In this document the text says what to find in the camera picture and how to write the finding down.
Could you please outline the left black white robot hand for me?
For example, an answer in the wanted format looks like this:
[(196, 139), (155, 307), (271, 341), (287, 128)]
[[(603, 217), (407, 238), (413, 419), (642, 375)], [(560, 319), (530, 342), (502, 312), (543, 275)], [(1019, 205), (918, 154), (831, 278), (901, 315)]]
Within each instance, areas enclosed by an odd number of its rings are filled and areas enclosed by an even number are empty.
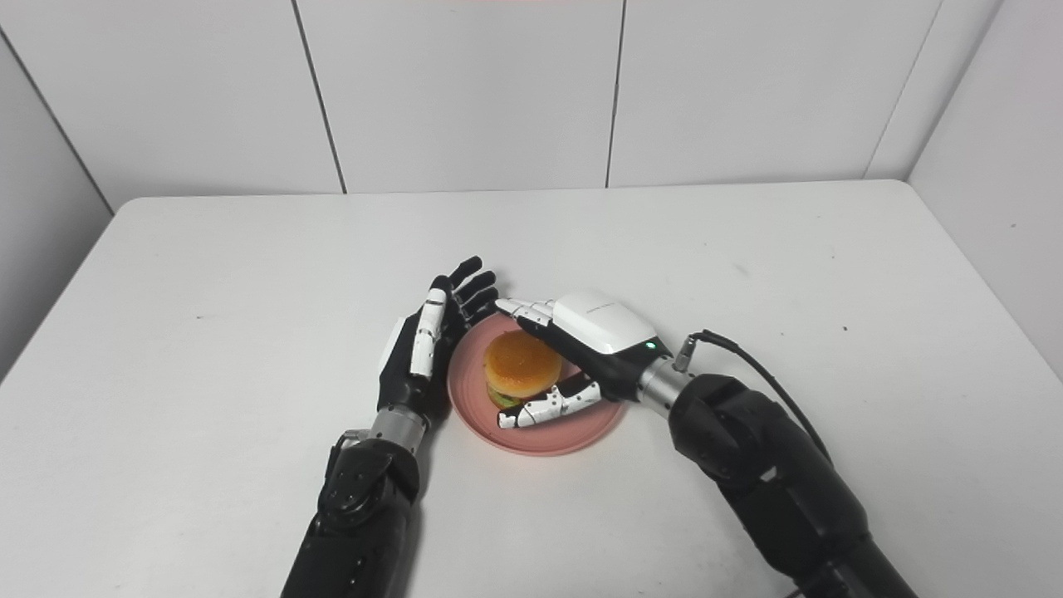
[(459, 342), (494, 312), (495, 272), (478, 255), (433, 280), (414, 314), (396, 322), (379, 368), (377, 409), (402, 406), (431, 424), (448, 416), (448, 368)]

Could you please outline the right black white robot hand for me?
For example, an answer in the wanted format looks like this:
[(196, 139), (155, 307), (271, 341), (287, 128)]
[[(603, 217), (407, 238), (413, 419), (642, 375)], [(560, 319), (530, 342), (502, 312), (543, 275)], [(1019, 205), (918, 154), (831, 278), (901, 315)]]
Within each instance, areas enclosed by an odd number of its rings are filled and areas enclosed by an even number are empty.
[(521, 429), (585, 411), (601, 401), (634, 401), (668, 417), (688, 378), (649, 322), (595, 289), (561, 298), (497, 298), (497, 310), (543, 341), (577, 374), (497, 412), (497, 428)]

